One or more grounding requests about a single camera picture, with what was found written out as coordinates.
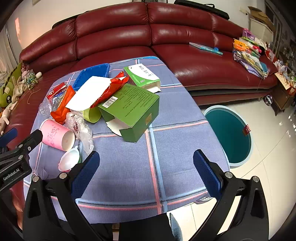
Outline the white paper sheet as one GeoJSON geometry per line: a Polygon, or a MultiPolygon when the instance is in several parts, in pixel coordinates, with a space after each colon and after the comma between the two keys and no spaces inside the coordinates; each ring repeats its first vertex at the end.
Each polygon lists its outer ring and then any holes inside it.
{"type": "Polygon", "coordinates": [[[88,109],[99,99],[111,84],[106,77],[90,77],[67,103],[66,107],[74,111],[88,109]]]}

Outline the large green cardboard box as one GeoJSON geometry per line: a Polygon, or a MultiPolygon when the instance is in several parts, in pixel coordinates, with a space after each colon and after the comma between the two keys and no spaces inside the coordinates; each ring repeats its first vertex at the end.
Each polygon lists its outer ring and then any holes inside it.
{"type": "Polygon", "coordinates": [[[136,143],[159,114],[159,96],[125,84],[98,107],[114,134],[126,142],[136,143]]]}

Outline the red soda can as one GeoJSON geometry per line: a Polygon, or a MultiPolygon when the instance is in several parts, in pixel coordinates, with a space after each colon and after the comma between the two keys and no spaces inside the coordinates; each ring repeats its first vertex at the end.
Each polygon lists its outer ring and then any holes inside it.
{"type": "Polygon", "coordinates": [[[54,96],[59,95],[67,90],[67,84],[65,82],[55,86],[46,96],[47,100],[52,99],[54,96]]]}

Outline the teal book on sofa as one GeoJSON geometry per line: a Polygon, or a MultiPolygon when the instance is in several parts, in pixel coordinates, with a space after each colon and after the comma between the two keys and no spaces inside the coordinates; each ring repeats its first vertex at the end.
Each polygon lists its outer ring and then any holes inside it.
{"type": "Polygon", "coordinates": [[[197,44],[197,43],[192,43],[192,42],[189,42],[189,45],[195,47],[195,48],[198,48],[200,50],[203,50],[203,51],[207,51],[207,52],[211,52],[211,53],[215,53],[215,54],[218,54],[220,56],[223,55],[222,52],[219,51],[218,48],[210,48],[208,46],[204,46],[204,45],[200,45],[200,44],[197,44]]]}

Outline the white green tissue box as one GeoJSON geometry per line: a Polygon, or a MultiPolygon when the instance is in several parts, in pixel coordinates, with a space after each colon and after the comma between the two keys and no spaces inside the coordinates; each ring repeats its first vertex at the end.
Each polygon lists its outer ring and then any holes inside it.
{"type": "Polygon", "coordinates": [[[160,78],[143,64],[124,67],[125,75],[129,77],[128,83],[146,89],[152,93],[161,92],[160,78]]]}

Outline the pile of colourful bags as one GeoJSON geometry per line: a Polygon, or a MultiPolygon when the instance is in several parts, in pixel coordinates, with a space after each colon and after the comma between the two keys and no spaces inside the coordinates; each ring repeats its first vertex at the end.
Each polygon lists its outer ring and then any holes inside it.
{"type": "Polygon", "coordinates": [[[233,59],[261,79],[278,71],[274,66],[275,56],[269,44],[255,37],[246,28],[243,28],[242,36],[233,41],[233,59]]]}

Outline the red yellow snack bag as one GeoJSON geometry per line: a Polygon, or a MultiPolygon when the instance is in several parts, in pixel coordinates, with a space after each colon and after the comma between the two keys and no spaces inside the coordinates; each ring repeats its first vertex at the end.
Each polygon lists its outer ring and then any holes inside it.
{"type": "Polygon", "coordinates": [[[114,93],[116,93],[123,85],[129,81],[129,77],[121,71],[118,75],[111,79],[111,84],[109,87],[102,93],[102,95],[97,99],[90,108],[98,106],[105,100],[108,100],[114,93]]]}

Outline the pink paper cup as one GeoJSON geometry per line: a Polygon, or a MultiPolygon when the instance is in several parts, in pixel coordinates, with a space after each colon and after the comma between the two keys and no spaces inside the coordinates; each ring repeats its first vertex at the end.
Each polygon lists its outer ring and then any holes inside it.
{"type": "Polygon", "coordinates": [[[45,145],[64,152],[67,152],[74,146],[74,132],[54,120],[44,120],[40,125],[39,130],[42,132],[42,142],[45,145]]]}

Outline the blue plastic tray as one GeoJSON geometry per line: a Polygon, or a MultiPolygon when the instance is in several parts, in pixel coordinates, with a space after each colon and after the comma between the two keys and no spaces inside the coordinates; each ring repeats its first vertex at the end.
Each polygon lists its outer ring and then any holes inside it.
{"type": "Polygon", "coordinates": [[[109,70],[109,63],[99,64],[85,68],[79,73],[72,87],[75,91],[79,90],[79,88],[92,76],[108,77],[109,70]]]}

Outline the small ball under sofa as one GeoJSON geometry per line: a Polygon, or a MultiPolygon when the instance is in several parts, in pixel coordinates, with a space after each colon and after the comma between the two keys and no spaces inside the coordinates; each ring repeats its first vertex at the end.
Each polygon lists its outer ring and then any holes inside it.
{"type": "Polygon", "coordinates": [[[268,94],[263,98],[263,101],[267,106],[271,106],[273,103],[273,97],[270,94],[268,94]]]}

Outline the green plush toy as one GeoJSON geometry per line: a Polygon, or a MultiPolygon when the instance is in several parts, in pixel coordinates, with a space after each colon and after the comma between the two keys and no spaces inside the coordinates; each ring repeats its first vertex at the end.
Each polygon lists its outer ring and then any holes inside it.
{"type": "Polygon", "coordinates": [[[13,90],[16,82],[13,82],[12,77],[17,80],[21,75],[21,66],[22,63],[19,63],[18,66],[8,75],[5,79],[5,82],[1,84],[1,95],[0,95],[0,106],[1,108],[6,108],[12,100],[13,90]]]}

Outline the dark red leather sofa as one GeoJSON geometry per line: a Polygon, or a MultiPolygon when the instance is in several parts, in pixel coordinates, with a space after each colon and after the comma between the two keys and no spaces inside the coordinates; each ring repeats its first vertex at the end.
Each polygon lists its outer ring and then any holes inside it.
{"type": "Polygon", "coordinates": [[[77,15],[36,39],[20,53],[24,67],[41,72],[11,112],[17,145],[31,132],[40,103],[52,84],[68,73],[120,60],[156,56],[174,73],[197,105],[260,98],[278,80],[261,79],[233,59],[242,28],[200,9],[165,3],[125,3],[77,15]],[[222,56],[189,42],[218,48],[222,56]]]}

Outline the clear plastic bag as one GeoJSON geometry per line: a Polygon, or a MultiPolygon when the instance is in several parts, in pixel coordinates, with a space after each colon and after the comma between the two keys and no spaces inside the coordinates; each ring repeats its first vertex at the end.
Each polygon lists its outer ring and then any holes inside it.
{"type": "Polygon", "coordinates": [[[72,112],[66,114],[65,125],[74,132],[75,137],[81,141],[83,150],[90,154],[94,149],[93,132],[86,124],[84,118],[72,112]]]}

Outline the wooden side cabinet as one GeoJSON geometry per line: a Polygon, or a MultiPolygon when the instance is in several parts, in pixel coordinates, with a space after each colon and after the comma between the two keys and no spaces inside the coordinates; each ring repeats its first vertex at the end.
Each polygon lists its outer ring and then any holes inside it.
{"type": "Polygon", "coordinates": [[[275,116],[277,116],[292,104],[295,97],[295,83],[293,83],[293,81],[288,81],[280,73],[275,73],[274,75],[277,78],[277,85],[271,91],[271,96],[273,98],[271,106],[275,116]]]}

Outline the orange plastic bag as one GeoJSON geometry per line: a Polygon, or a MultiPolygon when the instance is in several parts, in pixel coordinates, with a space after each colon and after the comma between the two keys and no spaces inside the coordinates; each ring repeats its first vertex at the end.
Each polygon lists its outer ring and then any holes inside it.
{"type": "Polygon", "coordinates": [[[74,91],[73,87],[70,85],[67,88],[64,94],[64,97],[60,101],[58,108],[55,111],[51,111],[50,115],[57,123],[61,125],[65,123],[66,115],[67,113],[70,112],[70,109],[67,108],[66,105],[71,100],[71,98],[75,95],[75,93],[76,92],[74,91]]]}

